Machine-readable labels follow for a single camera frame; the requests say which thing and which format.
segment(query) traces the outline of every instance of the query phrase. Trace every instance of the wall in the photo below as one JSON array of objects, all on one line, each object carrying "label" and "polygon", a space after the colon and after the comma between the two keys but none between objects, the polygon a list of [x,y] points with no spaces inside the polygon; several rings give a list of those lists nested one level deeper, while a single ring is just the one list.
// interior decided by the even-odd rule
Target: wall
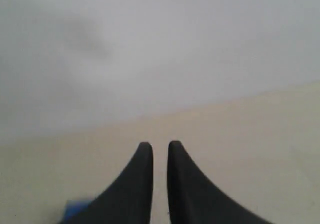
[{"label": "wall", "polygon": [[0,0],[0,141],[320,78],[319,0]]}]

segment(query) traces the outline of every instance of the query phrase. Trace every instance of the beige floor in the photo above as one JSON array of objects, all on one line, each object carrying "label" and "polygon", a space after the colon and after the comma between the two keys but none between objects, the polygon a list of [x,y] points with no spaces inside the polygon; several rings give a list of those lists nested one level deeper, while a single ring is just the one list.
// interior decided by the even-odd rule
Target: beige floor
[{"label": "beige floor", "polygon": [[277,224],[320,223],[320,83],[0,147],[0,223],[54,224],[94,197],[137,145],[154,148],[152,223],[169,223],[167,147],[183,141],[227,194]]}]

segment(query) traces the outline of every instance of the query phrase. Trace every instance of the white wall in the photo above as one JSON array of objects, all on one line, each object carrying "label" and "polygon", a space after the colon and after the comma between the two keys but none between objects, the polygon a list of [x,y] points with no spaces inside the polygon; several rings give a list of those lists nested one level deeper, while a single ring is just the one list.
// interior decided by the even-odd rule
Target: white wall
[{"label": "white wall", "polygon": [[320,79],[320,0],[0,0],[0,140]]}]

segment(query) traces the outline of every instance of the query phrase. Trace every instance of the blue object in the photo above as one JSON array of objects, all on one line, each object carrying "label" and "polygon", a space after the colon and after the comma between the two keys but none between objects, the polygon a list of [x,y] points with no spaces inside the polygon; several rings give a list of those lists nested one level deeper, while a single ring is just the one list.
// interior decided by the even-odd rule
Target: blue object
[{"label": "blue object", "polygon": [[91,203],[90,200],[69,201],[66,205],[63,220],[67,220],[70,217],[78,214],[85,209]]}]

